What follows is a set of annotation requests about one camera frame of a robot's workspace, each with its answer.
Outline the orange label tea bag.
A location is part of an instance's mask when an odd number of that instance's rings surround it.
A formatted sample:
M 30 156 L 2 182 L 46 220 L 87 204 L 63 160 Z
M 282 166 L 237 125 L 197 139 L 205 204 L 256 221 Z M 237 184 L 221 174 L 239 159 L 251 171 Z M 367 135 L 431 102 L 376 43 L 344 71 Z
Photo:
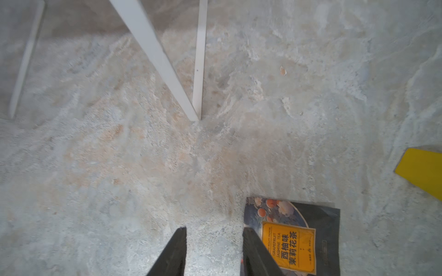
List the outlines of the orange label tea bag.
M 340 210 L 248 197 L 244 226 L 255 230 L 285 276 L 339 276 Z

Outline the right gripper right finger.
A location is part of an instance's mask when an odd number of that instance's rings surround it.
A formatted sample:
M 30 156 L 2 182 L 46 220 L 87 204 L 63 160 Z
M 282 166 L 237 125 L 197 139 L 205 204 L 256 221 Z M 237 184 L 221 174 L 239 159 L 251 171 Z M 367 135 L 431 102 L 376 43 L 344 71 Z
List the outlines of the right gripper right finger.
M 278 267 L 253 228 L 244 228 L 243 240 L 245 276 L 283 276 L 281 268 Z

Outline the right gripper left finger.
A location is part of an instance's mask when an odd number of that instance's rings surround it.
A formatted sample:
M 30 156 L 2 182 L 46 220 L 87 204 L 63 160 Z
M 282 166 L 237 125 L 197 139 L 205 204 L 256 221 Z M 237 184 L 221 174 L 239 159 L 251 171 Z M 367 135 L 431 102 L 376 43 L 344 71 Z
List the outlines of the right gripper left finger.
M 183 276 L 187 250 L 186 237 L 186 227 L 178 228 L 146 276 Z

